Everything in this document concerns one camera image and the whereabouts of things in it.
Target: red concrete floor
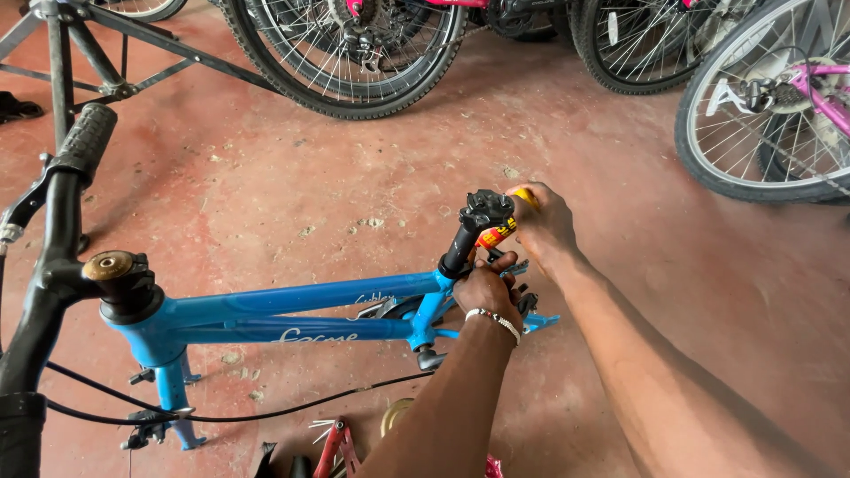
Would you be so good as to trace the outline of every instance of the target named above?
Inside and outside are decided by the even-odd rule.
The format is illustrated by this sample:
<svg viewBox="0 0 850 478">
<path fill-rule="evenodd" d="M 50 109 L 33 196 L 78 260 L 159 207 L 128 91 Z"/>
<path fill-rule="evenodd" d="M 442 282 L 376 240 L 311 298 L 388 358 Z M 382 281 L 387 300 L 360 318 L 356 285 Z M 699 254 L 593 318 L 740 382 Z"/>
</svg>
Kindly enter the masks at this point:
<svg viewBox="0 0 850 478">
<path fill-rule="evenodd" d="M 16 20 L 0 13 L 0 30 Z M 188 44 L 247 66 L 221 14 L 193 0 L 165 27 Z M 95 29 L 112 54 L 119 38 Z M 39 31 L 8 63 L 46 69 Z M 131 41 L 138 81 L 175 61 Z M 94 80 L 81 61 L 76 76 Z M 0 89 L 49 105 L 48 85 L 0 74 Z M 77 90 L 80 98 L 85 92 Z M 83 204 L 87 256 L 146 252 L 172 297 L 430 270 L 456 230 L 466 191 L 527 178 L 560 191 L 592 262 L 688 356 L 725 380 L 822 459 L 850 469 L 850 258 L 844 208 L 769 208 L 697 185 L 672 143 L 679 92 L 625 97 L 598 87 L 575 52 L 489 33 L 463 44 L 445 79 L 402 114 L 341 122 L 192 66 L 114 107 L 120 116 Z M 0 204 L 36 178 L 51 151 L 51 117 L 0 126 Z M 220 160 L 213 161 L 213 155 Z M 378 218 L 382 226 L 357 226 Z M 43 236 L 39 214 L 10 248 L 6 344 Z M 305 238 L 298 232 L 312 225 Z M 619 425 L 591 357 L 556 290 L 533 270 L 540 309 L 562 314 L 514 352 L 490 450 L 507 477 L 633 477 Z M 154 401 L 124 339 L 95 302 L 69 310 L 53 360 Z M 446 350 L 447 344 L 439 344 Z M 222 356 L 238 355 L 238 363 Z M 189 389 L 208 416 L 260 413 L 417 372 L 406 343 L 193 346 Z M 203 447 L 174 435 L 133 454 L 133 477 L 249 476 L 262 441 L 317 454 L 307 425 L 344 413 L 360 456 L 386 406 L 424 379 L 368 391 L 260 423 L 202 424 Z M 90 413 L 136 408 L 46 371 L 41 390 Z M 263 399 L 248 397 L 252 391 Z M 43 476 L 125 476 L 128 427 L 48 414 Z"/>
</svg>

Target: bicycle stand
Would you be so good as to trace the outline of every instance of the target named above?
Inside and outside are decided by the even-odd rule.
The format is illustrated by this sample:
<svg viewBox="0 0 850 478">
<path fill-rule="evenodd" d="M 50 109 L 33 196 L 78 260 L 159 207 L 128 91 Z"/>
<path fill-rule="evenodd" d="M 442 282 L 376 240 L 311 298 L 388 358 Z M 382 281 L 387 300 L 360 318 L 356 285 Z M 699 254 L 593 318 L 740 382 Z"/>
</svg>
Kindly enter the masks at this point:
<svg viewBox="0 0 850 478">
<path fill-rule="evenodd" d="M 92 21 L 122 34 L 120 72 L 112 64 L 86 26 L 85 22 L 87 21 Z M 50 73 L 26 70 L 3 63 L 3 60 L 31 35 L 41 22 L 48 24 Z M 180 55 L 184 59 L 139 83 L 129 83 L 127 81 L 129 37 Z M 71 67 L 71 40 L 100 77 L 102 81 L 100 86 L 74 81 Z M 24 15 L 3 38 L 0 38 L 0 71 L 50 82 L 53 93 L 56 150 L 59 149 L 65 140 L 65 136 L 71 130 L 71 126 L 74 124 L 74 116 L 87 103 L 108 105 L 116 101 L 126 100 L 195 63 L 206 65 L 244 82 L 278 93 L 269 82 L 253 71 L 185 45 L 168 30 L 102 9 L 86 0 L 33 0 L 30 3 L 29 13 Z M 93 91 L 103 94 L 103 96 L 75 104 L 74 88 Z M 85 250 L 88 242 L 88 237 L 83 235 L 80 241 L 80 252 Z"/>
</svg>

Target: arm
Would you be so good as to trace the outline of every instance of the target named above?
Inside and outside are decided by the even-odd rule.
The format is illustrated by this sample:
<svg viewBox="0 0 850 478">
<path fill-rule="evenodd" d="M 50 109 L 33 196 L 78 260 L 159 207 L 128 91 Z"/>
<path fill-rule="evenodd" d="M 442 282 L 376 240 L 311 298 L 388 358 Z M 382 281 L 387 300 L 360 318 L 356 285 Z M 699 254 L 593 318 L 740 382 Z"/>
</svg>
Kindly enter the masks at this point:
<svg viewBox="0 0 850 478">
<path fill-rule="evenodd" d="M 564 294 L 644 477 L 838 476 L 662 336 L 581 254 L 572 213 L 541 183 L 521 185 L 519 240 Z"/>
<path fill-rule="evenodd" d="M 515 279 L 499 273 L 517 261 L 506 253 L 492 265 L 480 260 L 455 285 L 464 312 L 483 308 L 522 330 L 512 291 Z M 454 349 L 416 397 L 410 410 L 378 443 L 359 478 L 469 478 L 484 476 L 490 428 L 507 361 L 516 345 L 502 325 L 484 316 L 464 324 Z"/>
</svg>

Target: can label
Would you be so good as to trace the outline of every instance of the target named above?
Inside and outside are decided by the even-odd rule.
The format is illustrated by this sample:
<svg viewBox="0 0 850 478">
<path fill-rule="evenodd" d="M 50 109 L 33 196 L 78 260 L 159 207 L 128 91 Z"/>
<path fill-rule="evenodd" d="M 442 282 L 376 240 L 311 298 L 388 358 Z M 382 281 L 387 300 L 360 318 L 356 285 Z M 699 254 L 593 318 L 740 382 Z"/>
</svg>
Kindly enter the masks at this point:
<svg viewBox="0 0 850 478">
<path fill-rule="evenodd" d="M 517 221 L 510 218 L 507 220 L 507 226 L 500 225 L 498 227 L 491 227 L 488 230 L 485 230 L 479 236 L 477 242 L 475 242 L 476 247 L 492 249 L 499 245 L 502 241 L 504 241 L 508 236 L 513 234 L 513 232 L 517 230 Z"/>
</svg>

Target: hand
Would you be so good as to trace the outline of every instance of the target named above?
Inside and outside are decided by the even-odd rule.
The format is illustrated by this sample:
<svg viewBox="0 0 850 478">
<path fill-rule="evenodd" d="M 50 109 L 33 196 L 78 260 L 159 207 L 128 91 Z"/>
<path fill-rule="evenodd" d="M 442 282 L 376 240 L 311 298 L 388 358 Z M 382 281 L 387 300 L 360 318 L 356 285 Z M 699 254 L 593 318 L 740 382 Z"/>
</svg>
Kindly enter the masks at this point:
<svg viewBox="0 0 850 478">
<path fill-rule="evenodd" d="M 517 282 L 513 274 L 499 276 L 517 263 L 517 253 L 509 251 L 488 265 L 479 259 L 469 276 L 455 283 L 455 300 L 464 313 L 472 309 L 485 309 L 509 320 L 517 330 L 523 329 L 523 319 L 516 304 L 521 295 L 513 289 Z"/>
<path fill-rule="evenodd" d="M 516 208 L 513 218 L 517 221 L 517 242 L 523 245 L 532 259 L 550 281 L 554 279 L 555 257 L 568 254 L 572 259 L 586 262 L 587 259 L 575 243 L 573 213 L 566 201 L 543 183 L 526 183 L 507 190 L 513 194 L 525 188 L 540 203 L 537 211 L 519 196 L 513 197 Z"/>
</svg>

